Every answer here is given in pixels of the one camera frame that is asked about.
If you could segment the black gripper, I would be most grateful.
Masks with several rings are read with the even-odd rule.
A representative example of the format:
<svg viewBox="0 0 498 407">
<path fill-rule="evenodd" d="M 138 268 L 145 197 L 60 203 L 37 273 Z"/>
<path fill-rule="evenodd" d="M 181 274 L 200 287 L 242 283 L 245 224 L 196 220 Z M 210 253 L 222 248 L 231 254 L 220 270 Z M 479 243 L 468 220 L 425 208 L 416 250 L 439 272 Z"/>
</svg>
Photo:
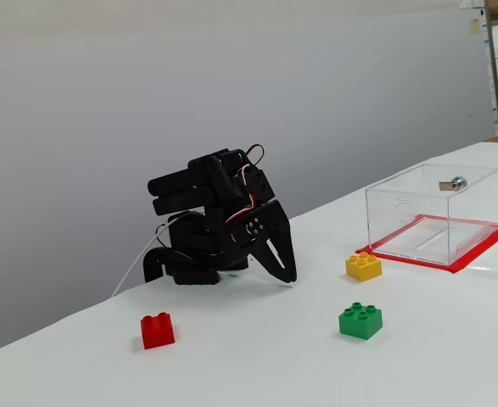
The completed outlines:
<svg viewBox="0 0 498 407">
<path fill-rule="evenodd" d="M 278 200 L 264 203 L 226 223 L 241 248 L 282 282 L 296 280 L 290 224 Z"/>
</svg>

